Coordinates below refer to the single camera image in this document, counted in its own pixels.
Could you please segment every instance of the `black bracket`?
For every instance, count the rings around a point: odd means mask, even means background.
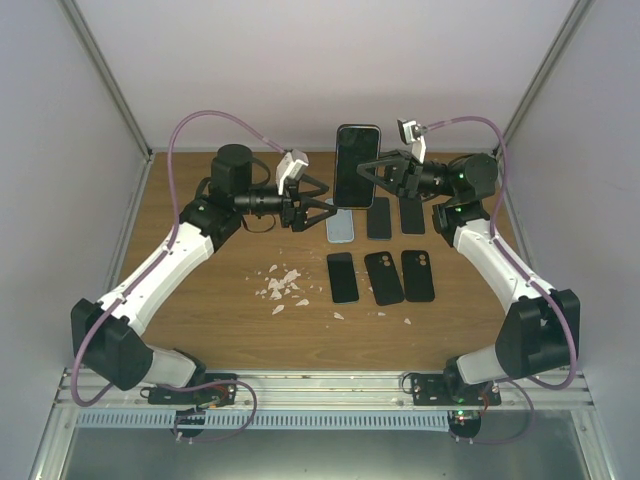
[[[220,380],[237,380],[234,373],[205,373],[199,383],[217,382]],[[235,385],[221,385],[195,392],[174,392],[166,388],[145,387],[140,395],[147,399],[149,405],[215,405],[217,408],[233,405],[236,398]]]
[[[411,379],[411,395],[415,406],[445,406],[458,404],[465,407],[482,407],[484,406],[484,398],[481,392],[487,396],[489,406],[496,406],[502,403],[500,392],[494,393],[489,387],[490,382],[471,385],[469,388],[460,392],[455,401],[441,373],[412,373]]]

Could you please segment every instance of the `phone case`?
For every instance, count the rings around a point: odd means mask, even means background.
[[[408,302],[433,302],[431,262],[424,250],[405,250],[401,255],[404,295]]]
[[[364,264],[378,305],[391,305],[404,300],[400,278],[389,252],[370,253],[364,257]]]
[[[391,207],[386,197],[375,197],[367,210],[367,238],[391,240]]]
[[[399,198],[400,229],[405,235],[424,235],[424,211],[418,198]]]
[[[327,202],[333,205],[333,198]],[[355,234],[353,231],[353,214],[351,210],[338,209],[338,212],[327,219],[327,240],[329,243],[349,243],[353,242]]]

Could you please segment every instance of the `black smartphone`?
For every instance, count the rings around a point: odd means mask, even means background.
[[[327,266],[329,267],[329,283],[333,303],[357,302],[360,297],[351,254],[345,252],[327,255]]]
[[[399,198],[400,230],[405,235],[424,235],[424,211],[419,198]]]
[[[341,125],[336,134],[333,202],[340,208],[369,208],[375,185],[358,175],[361,163],[378,159],[380,128],[376,125]]]
[[[367,238],[391,240],[391,208],[387,197],[375,197],[367,210]]]

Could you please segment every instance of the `white debris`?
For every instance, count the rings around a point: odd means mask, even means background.
[[[267,286],[269,290],[280,290],[282,287],[284,287],[284,280],[278,280],[277,278],[272,278],[271,280],[269,280],[269,285]]]
[[[289,282],[293,282],[299,276],[300,274],[298,273],[298,270],[294,268],[290,272],[287,272],[287,274],[284,276],[282,280],[284,281],[284,283],[289,283]]]

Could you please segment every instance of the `smartphone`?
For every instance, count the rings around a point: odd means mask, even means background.
[[[340,208],[369,208],[375,185],[358,175],[361,163],[378,159],[380,128],[376,125],[341,125],[336,134],[333,202]]]
[[[374,197],[367,210],[367,238],[391,240],[391,207],[387,197]]]
[[[328,198],[326,203],[333,205],[333,199]],[[353,242],[355,234],[353,232],[353,214],[351,210],[339,208],[338,213],[333,217],[327,218],[324,223],[327,224],[327,240],[329,240],[329,243]]]
[[[353,257],[348,252],[327,255],[329,284],[333,303],[355,303],[359,300]]]

